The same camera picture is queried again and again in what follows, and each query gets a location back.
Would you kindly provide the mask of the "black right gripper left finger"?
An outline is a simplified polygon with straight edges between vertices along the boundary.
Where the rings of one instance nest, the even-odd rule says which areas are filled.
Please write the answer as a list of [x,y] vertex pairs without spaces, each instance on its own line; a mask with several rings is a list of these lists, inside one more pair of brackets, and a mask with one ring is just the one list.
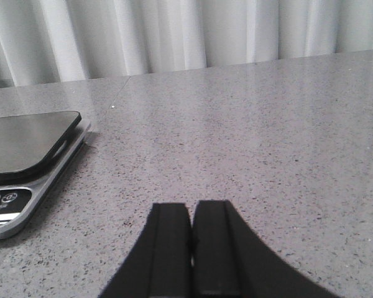
[[154,204],[101,297],[191,297],[191,225],[181,203]]

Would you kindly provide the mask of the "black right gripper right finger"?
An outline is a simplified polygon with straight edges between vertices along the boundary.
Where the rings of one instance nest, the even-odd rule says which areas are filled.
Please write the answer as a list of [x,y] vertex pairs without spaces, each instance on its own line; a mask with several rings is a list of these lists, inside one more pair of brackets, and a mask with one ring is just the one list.
[[334,297],[277,256],[229,201],[200,201],[193,220],[194,297]]

